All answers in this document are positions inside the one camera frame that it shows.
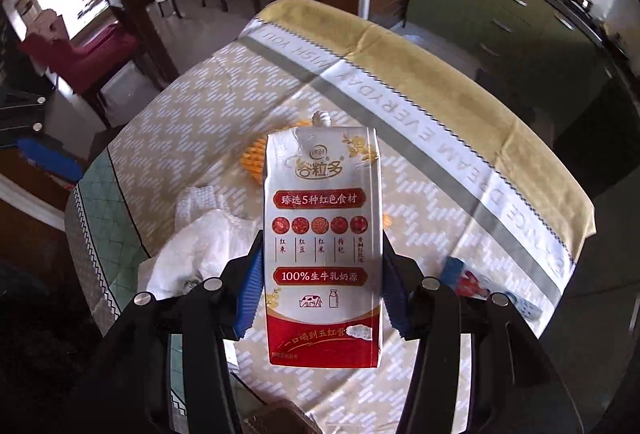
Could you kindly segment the white red milk carton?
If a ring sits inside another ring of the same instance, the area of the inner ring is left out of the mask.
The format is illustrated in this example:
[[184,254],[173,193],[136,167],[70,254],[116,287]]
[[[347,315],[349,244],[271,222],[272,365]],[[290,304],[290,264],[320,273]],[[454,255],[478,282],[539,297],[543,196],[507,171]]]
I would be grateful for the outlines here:
[[270,134],[264,165],[266,330],[273,365],[375,368],[382,342],[383,220],[375,130]]

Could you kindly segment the green kitchen cabinet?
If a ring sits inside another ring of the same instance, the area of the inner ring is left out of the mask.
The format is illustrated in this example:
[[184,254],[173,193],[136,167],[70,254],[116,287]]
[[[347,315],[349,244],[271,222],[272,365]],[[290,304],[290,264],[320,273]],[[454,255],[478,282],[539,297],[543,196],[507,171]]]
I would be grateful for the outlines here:
[[559,0],[409,0],[407,20],[556,120],[574,120],[610,78],[602,41]]

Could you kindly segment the blue white toothpaste tube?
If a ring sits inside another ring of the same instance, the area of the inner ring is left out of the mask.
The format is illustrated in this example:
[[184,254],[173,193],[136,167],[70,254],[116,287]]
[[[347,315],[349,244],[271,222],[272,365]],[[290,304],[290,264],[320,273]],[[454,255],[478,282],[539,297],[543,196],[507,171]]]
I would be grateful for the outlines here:
[[488,300],[493,293],[503,293],[526,320],[536,321],[542,316],[542,310],[537,305],[498,284],[460,258],[448,256],[442,265],[439,280],[457,295],[467,298]]

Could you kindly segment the white crumpled tissue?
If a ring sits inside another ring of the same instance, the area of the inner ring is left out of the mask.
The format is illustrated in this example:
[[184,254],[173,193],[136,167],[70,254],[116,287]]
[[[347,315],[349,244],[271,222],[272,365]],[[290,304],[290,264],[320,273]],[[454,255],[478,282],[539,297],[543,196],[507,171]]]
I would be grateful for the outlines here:
[[262,210],[235,210],[214,187],[189,187],[179,194],[174,224],[160,253],[138,267],[137,291],[158,300],[188,293],[247,254],[262,227]]

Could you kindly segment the orange foam fruit net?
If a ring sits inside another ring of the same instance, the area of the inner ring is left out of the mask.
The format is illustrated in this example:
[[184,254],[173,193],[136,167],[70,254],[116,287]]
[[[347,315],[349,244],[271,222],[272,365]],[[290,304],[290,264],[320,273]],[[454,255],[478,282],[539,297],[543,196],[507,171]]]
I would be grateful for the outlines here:
[[242,169],[247,172],[258,185],[262,185],[264,182],[264,165],[268,136],[289,130],[290,128],[304,128],[305,126],[311,126],[310,119],[298,120],[290,125],[277,128],[274,131],[270,131],[254,139],[241,154],[240,165]]

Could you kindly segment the brown woven coaster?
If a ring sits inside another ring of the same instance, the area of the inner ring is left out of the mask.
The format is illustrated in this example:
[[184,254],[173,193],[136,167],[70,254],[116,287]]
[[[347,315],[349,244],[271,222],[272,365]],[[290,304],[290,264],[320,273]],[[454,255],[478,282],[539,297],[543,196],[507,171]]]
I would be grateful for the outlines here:
[[292,402],[274,402],[250,414],[242,421],[244,433],[250,434],[304,434],[314,428]]

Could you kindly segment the patterned beige yellow tablecloth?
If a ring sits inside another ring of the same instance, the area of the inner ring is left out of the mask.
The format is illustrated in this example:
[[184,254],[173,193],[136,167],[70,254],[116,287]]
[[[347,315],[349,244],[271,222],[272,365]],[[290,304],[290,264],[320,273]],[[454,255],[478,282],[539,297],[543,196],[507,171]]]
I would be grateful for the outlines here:
[[348,319],[379,235],[440,274],[450,258],[547,327],[596,231],[551,149],[446,62],[372,22],[280,0],[160,92],[96,157],[65,224],[107,331],[141,291],[186,293],[266,233],[272,266],[233,347],[252,402],[325,433],[391,433],[418,347]]

